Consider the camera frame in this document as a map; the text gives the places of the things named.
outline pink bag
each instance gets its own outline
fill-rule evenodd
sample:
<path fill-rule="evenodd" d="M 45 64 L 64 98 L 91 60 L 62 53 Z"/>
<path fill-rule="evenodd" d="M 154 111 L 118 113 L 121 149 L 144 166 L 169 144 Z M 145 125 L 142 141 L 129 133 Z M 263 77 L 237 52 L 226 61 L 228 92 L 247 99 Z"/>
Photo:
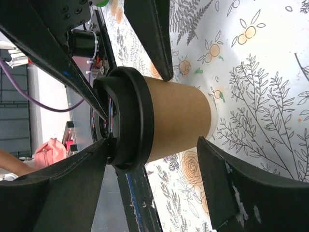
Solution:
<path fill-rule="evenodd" d="M 41 169 L 67 157 L 67 150 L 57 139 L 50 139 L 40 146 L 34 154 L 34 167 Z"/>

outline green object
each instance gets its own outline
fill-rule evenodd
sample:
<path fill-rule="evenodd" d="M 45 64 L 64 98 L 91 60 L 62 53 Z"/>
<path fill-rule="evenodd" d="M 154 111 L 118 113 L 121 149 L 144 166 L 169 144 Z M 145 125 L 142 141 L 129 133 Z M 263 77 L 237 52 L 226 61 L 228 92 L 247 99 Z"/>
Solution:
<path fill-rule="evenodd" d="M 197 74 L 197 73 L 203 73 L 203 70 L 201 70 L 201 68 L 198 68 L 195 70 L 194 74 Z"/>
<path fill-rule="evenodd" d="M 219 97 L 223 100 L 223 103 L 225 103 L 225 99 L 224 99 L 224 96 L 223 96 L 223 92 L 220 92 Z"/>
<path fill-rule="evenodd" d="M 108 3 L 108 1 L 109 1 L 109 0 L 102 1 L 102 2 L 100 2 L 100 3 L 98 3 L 98 4 L 96 4 L 96 6 L 97 6 L 97 7 L 103 7 L 103 6 L 106 6 L 106 5 L 107 5 L 107 3 Z"/>

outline wire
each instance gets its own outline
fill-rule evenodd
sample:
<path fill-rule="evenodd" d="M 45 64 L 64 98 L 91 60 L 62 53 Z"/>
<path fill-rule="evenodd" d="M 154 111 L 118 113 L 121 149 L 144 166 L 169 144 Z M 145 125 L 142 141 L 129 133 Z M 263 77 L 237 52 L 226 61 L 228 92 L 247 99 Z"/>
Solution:
<path fill-rule="evenodd" d="M 7 65 L 4 63 L 4 61 L 2 59 L 0 59 L 0 66 L 2 67 L 3 71 L 5 72 L 5 74 L 7 75 L 7 77 L 9 78 L 10 82 L 12 83 L 12 85 L 16 88 L 16 90 L 23 96 L 25 97 L 28 101 L 38 105 L 39 107 L 45 109 L 45 110 L 49 110 L 52 112 L 57 112 L 57 113 L 64 113 L 64 112 L 68 112 L 71 110 L 74 110 L 75 108 L 77 108 L 80 104 L 83 103 L 83 99 L 81 99 L 76 105 L 68 108 L 68 109 L 54 109 L 52 107 L 49 107 L 47 105 L 44 105 L 40 102 L 38 102 L 37 100 L 33 99 L 31 96 L 29 96 L 27 93 L 25 93 L 21 87 L 18 85 L 18 83 L 14 80 L 12 74 L 9 72 Z M 91 75 L 91 65 L 90 65 L 90 72 L 88 73 L 88 81 L 90 82 L 90 75 Z"/>
<path fill-rule="evenodd" d="M 94 59 L 97 55 L 97 51 L 98 51 L 98 38 L 97 38 L 97 34 L 94 31 L 91 31 L 95 37 L 95 51 L 93 53 L 93 57 L 91 59 Z"/>
<path fill-rule="evenodd" d="M 86 23 L 83 23 L 83 28 L 84 28 L 84 30 L 87 30 Z"/>

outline black plastic lid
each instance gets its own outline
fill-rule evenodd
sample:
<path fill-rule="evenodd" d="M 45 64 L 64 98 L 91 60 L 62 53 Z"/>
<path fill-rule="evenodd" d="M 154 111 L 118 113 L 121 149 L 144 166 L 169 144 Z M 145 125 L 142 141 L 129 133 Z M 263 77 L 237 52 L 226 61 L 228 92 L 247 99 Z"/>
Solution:
<path fill-rule="evenodd" d="M 115 105 L 113 138 L 109 138 L 108 164 L 118 171 L 132 172 L 147 162 L 154 139 L 154 110 L 144 77 L 134 68 L 117 67 L 107 77 L 94 80 L 94 90 L 107 104 Z M 97 135 L 102 120 L 95 116 Z"/>

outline person's arm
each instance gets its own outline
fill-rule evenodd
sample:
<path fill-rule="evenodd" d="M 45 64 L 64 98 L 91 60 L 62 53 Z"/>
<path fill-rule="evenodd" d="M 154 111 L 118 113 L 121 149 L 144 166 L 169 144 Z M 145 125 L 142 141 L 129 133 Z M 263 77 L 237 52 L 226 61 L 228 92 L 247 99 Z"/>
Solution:
<path fill-rule="evenodd" d="M 31 168 L 11 153 L 0 149 L 0 168 L 14 173 L 17 176 L 26 175 L 36 171 Z"/>

